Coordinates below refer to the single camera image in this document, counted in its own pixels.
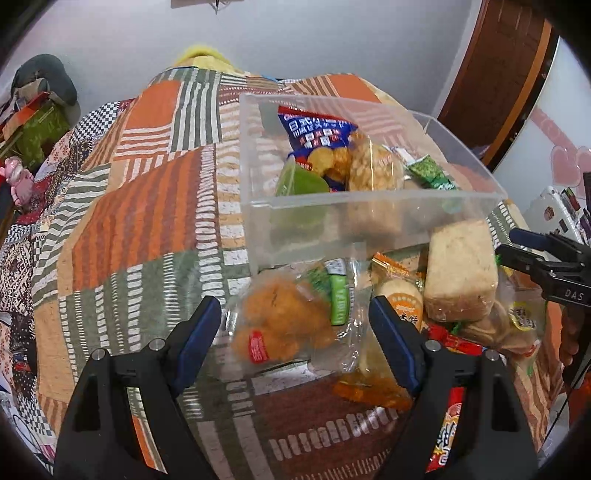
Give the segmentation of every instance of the metal screw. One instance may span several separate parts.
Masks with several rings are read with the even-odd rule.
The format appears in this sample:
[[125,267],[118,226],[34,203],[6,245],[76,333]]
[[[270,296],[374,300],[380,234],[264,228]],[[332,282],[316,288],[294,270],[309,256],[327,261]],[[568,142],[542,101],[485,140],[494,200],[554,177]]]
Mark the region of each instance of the metal screw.
[[492,360],[493,362],[501,357],[499,355],[499,352],[497,352],[496,350],[487,350],[484,354],[489,360]]
[[97,348],[94,352],[90,354],[90,356],[94,360],[101,360],[107,354],[104,348]]
[[150,350],[157,352],[158,350],[162,350],[162,348],[164,348],[164,345],[164,340],[162,340],[161,338],[155,338],[148,344],[148,347],[150,347]]
[[431,352],[438,352],[441,350],[441,344],[437,340],[427,340],[425,347]]

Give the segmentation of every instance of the pink pig toy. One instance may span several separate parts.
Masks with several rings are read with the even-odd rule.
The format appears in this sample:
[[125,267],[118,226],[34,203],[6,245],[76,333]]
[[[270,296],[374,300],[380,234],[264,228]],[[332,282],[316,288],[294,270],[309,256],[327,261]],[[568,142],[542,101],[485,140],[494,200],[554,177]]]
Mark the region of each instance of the pink pig toy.
[[0,167],[0,175],[6,178],[11,186],[10,193],[17,207],[26,207],[33,194],[33,175],[22,166],[18,157],[7,158],[4,167]]

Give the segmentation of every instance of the transparent storage box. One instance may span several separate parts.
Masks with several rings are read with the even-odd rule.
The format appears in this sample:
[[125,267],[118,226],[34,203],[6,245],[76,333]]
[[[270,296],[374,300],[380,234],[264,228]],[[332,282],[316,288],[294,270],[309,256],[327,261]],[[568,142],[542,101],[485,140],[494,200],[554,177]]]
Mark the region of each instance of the transparent storage box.
[[[275,197],[290,143],[279,105],[345,118],[380,144],[430,154],[462,190],[412,188]],[[240,193],[251,273],[365,242],[368,256],[429,241],[437,226],[482,219],[507,197],[482,163],[429,115],[398,105],[306,95],[240,97]]]

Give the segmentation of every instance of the patterned quilt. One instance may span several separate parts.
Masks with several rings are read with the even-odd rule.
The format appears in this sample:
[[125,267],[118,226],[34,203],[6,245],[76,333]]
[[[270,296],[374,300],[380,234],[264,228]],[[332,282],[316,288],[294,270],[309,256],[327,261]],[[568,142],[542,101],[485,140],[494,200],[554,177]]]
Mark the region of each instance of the patterned quilt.
[[[44,172],[37,217],[13,225],[0,251],[0,395],[48,468],[95,348],[137,351],[187,320],[204,296],[224,305],[248,284],[238,176],[243,92],[393,102],[352,75],[290,83],[182,67],[159,74],[132,102],[109,103],[78,123]],[[501,203],[489,216],[495,241],[508,241],[512,207]],[[306,364],[256,378],[239,366],[224,381],[207,376],[208,364],[228,361],[228,348],[227,337],[216,338],[196,384],[179,398],[220,479],[373,476],[396,411],[335,397],[335,376]],[[518,371],[515,385],[539,447],[560,388],[556,359],[542,349],[533,374]],[[130,402],[145,460],[162,469],[141,397]]]

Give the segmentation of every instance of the brown door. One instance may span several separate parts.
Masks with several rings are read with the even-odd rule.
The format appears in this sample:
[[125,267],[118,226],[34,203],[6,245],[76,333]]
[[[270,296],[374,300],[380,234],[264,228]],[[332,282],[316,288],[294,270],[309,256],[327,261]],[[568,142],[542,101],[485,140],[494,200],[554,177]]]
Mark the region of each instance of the brown door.
[[527,100],[549,34],[550,25],[528,2],[483,0],[439,120],[469,148],[496,143],[509,117],[515,116],[512,125]]

